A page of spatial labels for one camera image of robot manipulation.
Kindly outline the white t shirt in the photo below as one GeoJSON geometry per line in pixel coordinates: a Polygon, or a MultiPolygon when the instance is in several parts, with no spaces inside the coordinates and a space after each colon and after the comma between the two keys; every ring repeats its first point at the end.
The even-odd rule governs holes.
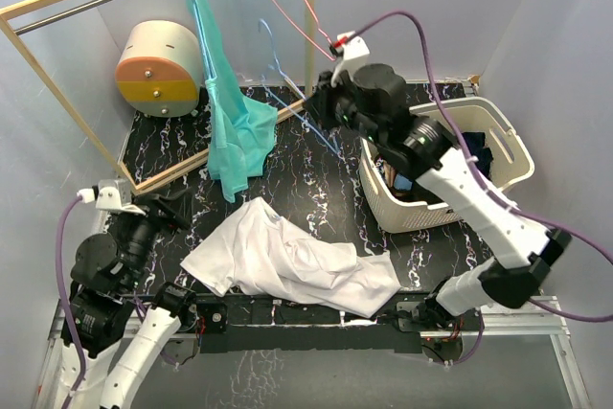
{"type": "Polygon", "coordinates": [[[364,318],[400,290],[387,252],[360,257],[351,243],[316,239],[261,197],[225,218],[181,267],[220,297],[237,287],[364,318]]]}

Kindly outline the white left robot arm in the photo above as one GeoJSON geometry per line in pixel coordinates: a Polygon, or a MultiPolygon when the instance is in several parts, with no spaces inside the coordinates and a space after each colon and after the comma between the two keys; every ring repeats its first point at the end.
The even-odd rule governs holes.
{"type": "Polygon", "coordinates": [[[79,191],[62,212],[56,233],[56,278],[64,312],[56,408],[128,408],[156,358],[178,331],[197,320],[195,293],[164,283],[137,334],[119,353],[125,328],[139,302],[135,291],[145,277],[153,243],[161,233],[187,230],[193,193],[146,193],[117,208],[116,234],[98,233],[78,247],[69,275],[63,272],[65,224],[80,203],[102,198],[102,187],[79,191]]]}

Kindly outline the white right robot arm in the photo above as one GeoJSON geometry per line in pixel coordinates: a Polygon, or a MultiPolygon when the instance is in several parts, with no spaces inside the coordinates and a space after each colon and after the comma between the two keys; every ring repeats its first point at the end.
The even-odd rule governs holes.
{"type": "Polygon", "coordinates": [[[373,144],[394,169],[449,205],[492,251],[473,270],[440,282],[413,308],[413,322],[449,329],[478,307],[519,309],[569,245],[568,233],[511,212],[509,201],[470,170],[461,136],[410,112],[406,82],[391,66],[367,64],[354,74],[324,71],[305,108],[323,129],[343,126],[373,144]]]}

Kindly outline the teal t shirt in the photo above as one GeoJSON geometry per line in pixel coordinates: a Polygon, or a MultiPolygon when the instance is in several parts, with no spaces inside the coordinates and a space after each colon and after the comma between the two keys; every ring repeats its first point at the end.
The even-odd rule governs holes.
{"type": "Polygon", "coordinates": [[[207,168],[221,185],[226,201],[263,174],[264,162],[276,144],[278,109],[245,96],[225,55],[220,28],[208,0],[197,0],[208,56],[216,77],[205,80],[211,110],[211,141],[207,168]]]}

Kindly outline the blue hanger under teal shirt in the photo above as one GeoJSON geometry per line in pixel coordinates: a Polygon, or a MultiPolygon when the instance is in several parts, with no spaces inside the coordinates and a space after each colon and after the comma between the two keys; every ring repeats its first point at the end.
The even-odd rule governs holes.
{"type": "Polygon", "coordinates": [[[216,77],[215,69],[208,56],[208,48],[206,42],[206,36],[204,34],[204,27],[201,21],[201,14],[197,0],[190,0],[193,18],[195,22],[196,35],[199,43],[200,54],[202,56],[203,68],[204,68],[204,80],[208,81],[216,77]]]}

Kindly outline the navy blue garment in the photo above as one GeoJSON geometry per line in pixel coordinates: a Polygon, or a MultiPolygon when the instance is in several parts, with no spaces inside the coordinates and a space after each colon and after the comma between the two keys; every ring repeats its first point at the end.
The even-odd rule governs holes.
{"type": "Polygon", "coordinates": [[[490,179],[493,155],[491,149],[487,146],[486,134],[484,132],[463,132],[463,137],[469,152],[477,158],[476,167],[478,171],[486,179],[490,179]]]}

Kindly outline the cream round drawer cabinet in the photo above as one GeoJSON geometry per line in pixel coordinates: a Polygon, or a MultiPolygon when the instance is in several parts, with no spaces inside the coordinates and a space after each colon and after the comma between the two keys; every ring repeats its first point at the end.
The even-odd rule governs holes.
{"type": "Polygon", "coordinates": [[[188,28],[167,20],[135,25],[116,66],[115,81],[125,101],[145,116],[195,116],[204,81],[198,39],[188,28]]]}

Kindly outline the cream plastic laundry basket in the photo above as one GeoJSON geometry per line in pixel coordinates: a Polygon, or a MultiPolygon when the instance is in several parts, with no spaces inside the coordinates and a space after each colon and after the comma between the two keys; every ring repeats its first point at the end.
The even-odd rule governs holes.
{"type": "MultiPolygon", "coordinates": [[[[490,181],[507,192],[534,174],[534,161],[520,136],[498,107],[481,97],[443,102],[443,106],[462,132],[482,132],[493,161],[490,181]]],[[[390,234],[430,229],[456,222],[460,217],[444,202],[403,202],[392,195],[377,168],[378,150],[360,141],[359,177],[368,205],[378,226],[390,234]]]]}

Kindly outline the wooden clothes rack frame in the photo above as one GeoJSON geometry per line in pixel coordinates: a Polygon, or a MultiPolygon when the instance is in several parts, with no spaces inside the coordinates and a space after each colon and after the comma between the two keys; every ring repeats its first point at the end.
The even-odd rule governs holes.
{"type": "MultiPolygon", "coordinates": [[[[1,177],[11,192],[66,195],[81,181],[124,176],[133,110],[113,81],[133,4],[116,0],[28,34],[15,30],[91,0],[1,0],[1,177]]],[[[269,0],[216,0],[260,11],[292,32],[269,0]]]]}

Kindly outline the aluminium base frame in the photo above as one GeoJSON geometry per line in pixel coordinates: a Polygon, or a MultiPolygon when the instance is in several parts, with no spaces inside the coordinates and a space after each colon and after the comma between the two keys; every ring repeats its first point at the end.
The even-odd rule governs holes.
{"type": "Polygon", "coordinates": [[[441,329],[415,295],[366,320],[263,296],[202,294],[145,349],[131,408],[587,408],[563,319],[484,307],[441,329]]]}

